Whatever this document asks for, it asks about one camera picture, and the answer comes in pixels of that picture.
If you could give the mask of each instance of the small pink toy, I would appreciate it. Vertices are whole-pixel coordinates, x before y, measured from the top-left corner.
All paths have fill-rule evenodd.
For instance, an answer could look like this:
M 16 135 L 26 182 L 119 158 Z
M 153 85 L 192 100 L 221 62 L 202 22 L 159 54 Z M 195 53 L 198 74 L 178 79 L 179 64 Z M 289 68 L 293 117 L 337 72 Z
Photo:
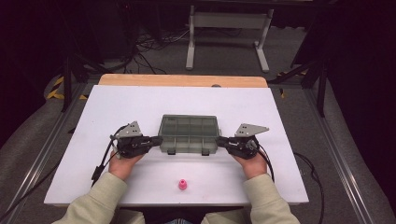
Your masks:
M 181 180 L 178 182 L 178 187 L 179 187 L 180 189 L 186 189 L 186 188 L 187 188 L 187 182 L 186 182 L 186 180 L 185 180 L 185 179 L 181 179 Z

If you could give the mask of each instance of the white tabletop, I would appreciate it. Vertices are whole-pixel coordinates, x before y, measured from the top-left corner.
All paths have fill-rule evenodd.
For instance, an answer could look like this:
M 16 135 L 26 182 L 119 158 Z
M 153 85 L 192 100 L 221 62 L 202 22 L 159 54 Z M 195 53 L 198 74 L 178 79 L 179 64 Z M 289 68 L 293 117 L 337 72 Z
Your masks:
M 269 132 L 256 136 L 271 159 L 280 195 L 288 203 L 308 202 L 270 89 L 95 86 L 44 203 L 68 205 L 87 193 L 109 136 L 135 120 L 143 135 L 157 135 L 163 114 L 216 116 L 222 136 L 233 136 L 241 123 L 269 127 Z M 180 179 L 187 181 L 187 189 L 178 188 Z M 246 205 L 245 180 L 225 148 L 203 157 L 170 156 L 154 147 L 126 180 L 129 188 L 120 204 Z

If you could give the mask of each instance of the forearm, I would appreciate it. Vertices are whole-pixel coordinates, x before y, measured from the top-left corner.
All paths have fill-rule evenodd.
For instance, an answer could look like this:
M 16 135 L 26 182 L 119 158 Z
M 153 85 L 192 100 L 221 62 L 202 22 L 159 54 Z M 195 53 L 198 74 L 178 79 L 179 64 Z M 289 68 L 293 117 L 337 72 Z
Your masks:
M 126 188 L 125 182 L 105 173 L 90 192 L 75 199 L 64 217 L 55 223 L 109 223 Z
M 258 175 L 244 184 L 252 209 L 252 223 L 299 223 L 277 192 L 269 175 Z

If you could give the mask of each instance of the person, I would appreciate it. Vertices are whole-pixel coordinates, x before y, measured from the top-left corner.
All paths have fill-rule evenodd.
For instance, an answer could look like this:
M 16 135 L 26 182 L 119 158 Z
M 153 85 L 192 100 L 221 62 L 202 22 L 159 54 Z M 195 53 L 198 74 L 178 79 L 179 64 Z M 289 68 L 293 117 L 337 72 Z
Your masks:
M 54 223 L 145 223 L 141 212 L 120 210 L 115 215 L 119 199 L 127 189 L 124 180 L 142 157 L 143 155 L 131 159 L 111 159 L 108 172 L 99 178 L 88 194 L 70 203 L 64 217 Z M 247 178 L 244 188 L 251 202 L 250 216 L 246 209 L 208 213 L 201 223 L 300 223 L 277 192 L 275 184 L 267 174 L 267 164 L 260 155 L 250 160 L 234 158 L 241 164 Z M 184 220 L 169 223 L 190 222 Z

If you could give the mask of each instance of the sleeve cuff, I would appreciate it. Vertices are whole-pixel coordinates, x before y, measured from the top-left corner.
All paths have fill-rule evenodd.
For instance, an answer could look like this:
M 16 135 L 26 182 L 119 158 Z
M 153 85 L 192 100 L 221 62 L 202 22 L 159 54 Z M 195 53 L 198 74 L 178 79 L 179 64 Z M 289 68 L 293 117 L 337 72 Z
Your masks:
M 111 173 L 104 173 L 93 185 L 89 195 L 109 209 L 116 208 L 127 189 L 126 183 Z
M 244 187 L 253 207 L 261 206 L 281 198 L 271 176 L 268 174 L 258 175 L 247 180 L 244 183 Z

